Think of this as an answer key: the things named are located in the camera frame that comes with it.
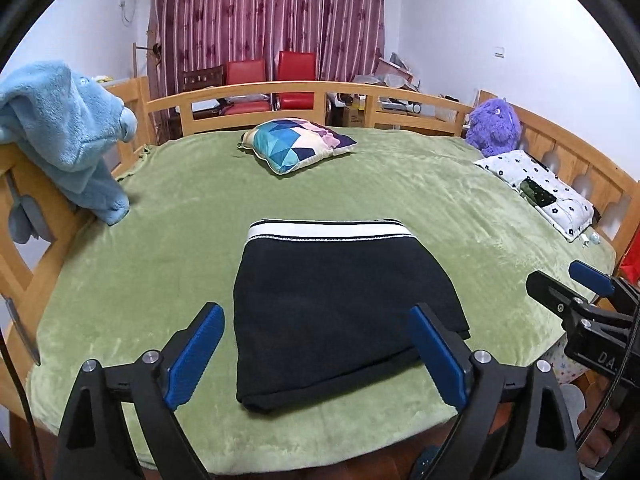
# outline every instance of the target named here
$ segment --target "blue gripper pad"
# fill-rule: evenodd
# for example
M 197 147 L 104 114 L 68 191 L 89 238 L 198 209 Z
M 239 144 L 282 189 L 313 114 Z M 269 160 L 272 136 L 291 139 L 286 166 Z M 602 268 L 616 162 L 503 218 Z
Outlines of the blue gripper pad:
M 611 283 L 610 276 L 579 260 L 575 260 L 569 265 L 569 276 L 571 276 L 572 280 L 584 285 L 603 298 L 612 296 L 614 293 L 615 289 Z
M 442 400 L 460 412 L 467 402 L 464 373 L 419 306 L 409 311 L 409 334 Z
M 225 331 L 225 313 L 216 305 L 184 347 L 169 371 L 164 402 L 173 412 L 191 399 Z

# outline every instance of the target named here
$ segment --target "chair backrest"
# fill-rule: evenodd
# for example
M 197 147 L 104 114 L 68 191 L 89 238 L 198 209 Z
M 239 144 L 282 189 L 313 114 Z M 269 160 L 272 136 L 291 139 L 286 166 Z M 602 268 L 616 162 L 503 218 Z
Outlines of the chair backrest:
M 193 70 L 192 72 L 182 72 L 180 76 L 180 93 L 202 90 L 210 86 L 224 86 L 225 84 L 224 65 Z
M 316 53 L 280 51 L 278 81 L 315 81 Z
M 226 84 L 260 83 L 266 81 L 264 59 L 228 61 L 226 63 Z

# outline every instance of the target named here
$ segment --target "white waistband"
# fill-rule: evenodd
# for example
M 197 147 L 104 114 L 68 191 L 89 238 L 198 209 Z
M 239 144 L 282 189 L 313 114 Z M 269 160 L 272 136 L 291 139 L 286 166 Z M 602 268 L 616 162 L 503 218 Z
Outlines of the white waistband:
M 411 231 L 402 224 L 389 221 L 314 223 L 273 220 L 252 225 L 247 241 L 258 237 L 350 241 L 398 236 L 413 237 Z

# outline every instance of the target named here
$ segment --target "geometric pattern pillow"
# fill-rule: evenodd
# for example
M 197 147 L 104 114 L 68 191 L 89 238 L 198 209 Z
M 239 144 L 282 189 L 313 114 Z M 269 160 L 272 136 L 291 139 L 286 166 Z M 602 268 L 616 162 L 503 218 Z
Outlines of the geometric pattern pillow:
M 304 119 L 274 119 L 243 134 L 238 148 L 253 150 L 273 173 L 286 174 L 350 152 L 356 144 L 349 136 Z

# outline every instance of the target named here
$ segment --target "green blanket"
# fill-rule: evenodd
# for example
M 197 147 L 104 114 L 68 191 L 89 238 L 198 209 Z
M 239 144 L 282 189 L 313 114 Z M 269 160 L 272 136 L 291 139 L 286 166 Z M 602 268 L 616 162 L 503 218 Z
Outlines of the green blanket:
M 94 222 L 76 240 L 38 328 L 42 366 L 28 389 L 34 414 L 57 432 L 79 367 L 132 362 L 162 348 L 206 301 L 226 311 L 226 332 L 193 399 L 177 410 L 211 472 L 317 466 L 379 449 L 454 415 L 421 365 L 317 406 L 261 416 L 236 401 L 232 289 L 249 225 L 263 218 L 404 223 L 450 276 L 471 327 L 472 349 L 527 365 L 562 334 L 559 319 L 527 297 L 542 269 L 569 279 L 581 260 L 614 265 L 607 244 L 567 243 L 505 183 L 471 164 L 461 139 L 344 128 L 354 153 L 284 177 L 236 148 L 239 132 L 168 142 L 128 174 L 131 211 Z M 132 406 L 136 450 L 152 462 Z

